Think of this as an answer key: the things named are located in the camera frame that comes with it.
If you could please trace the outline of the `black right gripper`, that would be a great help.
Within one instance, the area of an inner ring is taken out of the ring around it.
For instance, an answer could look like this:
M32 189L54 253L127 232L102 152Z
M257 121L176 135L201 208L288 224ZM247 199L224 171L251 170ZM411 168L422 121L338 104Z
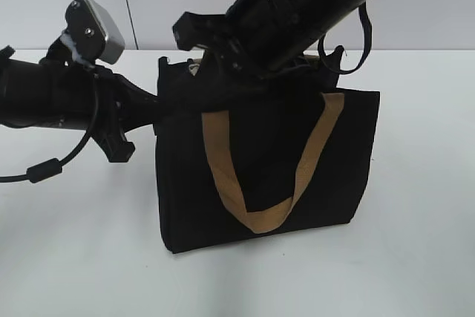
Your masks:
M206 14L200 44L224 56L233 71L269 78L297 57L295 0L237 0L224 14Z

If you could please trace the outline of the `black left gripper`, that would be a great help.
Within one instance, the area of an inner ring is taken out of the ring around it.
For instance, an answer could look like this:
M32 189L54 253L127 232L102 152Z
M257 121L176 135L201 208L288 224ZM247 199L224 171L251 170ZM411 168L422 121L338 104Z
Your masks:
M92 138L110 163L127 163L135 145L125 133L139 126L140 115L162 117L166 106L156 95L144 91L123 75L98 65L94 84L99 93L99 107Z

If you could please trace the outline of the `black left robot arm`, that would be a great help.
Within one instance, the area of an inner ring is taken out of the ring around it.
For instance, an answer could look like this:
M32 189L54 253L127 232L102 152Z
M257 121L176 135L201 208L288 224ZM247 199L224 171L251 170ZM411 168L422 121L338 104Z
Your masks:
M10 46L1 49L1 122L14 128L90 128L109 162L126 163L135 151L126 133L168 112L157 95L105 66L73 63L65 50L38 63L13 54Z

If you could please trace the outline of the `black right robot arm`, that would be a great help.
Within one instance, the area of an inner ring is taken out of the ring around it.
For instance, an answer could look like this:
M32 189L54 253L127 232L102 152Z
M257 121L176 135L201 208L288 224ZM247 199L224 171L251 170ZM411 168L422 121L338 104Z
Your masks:
M198 46L226 59L235 69L270 75L284 69L311 45L320 56L324 38L358 11L364 34L363 59L372 47L367 0L236 0L223 15L204 21Z

